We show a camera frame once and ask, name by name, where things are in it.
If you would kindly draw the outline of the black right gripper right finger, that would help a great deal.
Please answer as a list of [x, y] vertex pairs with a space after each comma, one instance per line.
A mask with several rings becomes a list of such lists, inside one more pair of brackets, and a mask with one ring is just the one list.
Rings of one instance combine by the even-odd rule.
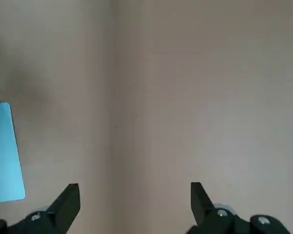
[[278, 219], [264, 214], [249, 221], [225, 208], [216, 208], [200, 182], [190, 185], [191, 210], [196, 221], [188, 234], [289, 234]]

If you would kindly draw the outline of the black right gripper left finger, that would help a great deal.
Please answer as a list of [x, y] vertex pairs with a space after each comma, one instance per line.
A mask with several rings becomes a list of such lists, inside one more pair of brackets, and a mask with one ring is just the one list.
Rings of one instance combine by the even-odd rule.
[[46, 210], [30, 213], [11, 226], [0, 219], [0, 234], [65, 234], [79, 211], [80, 189], [77, 183], [72, 183]]

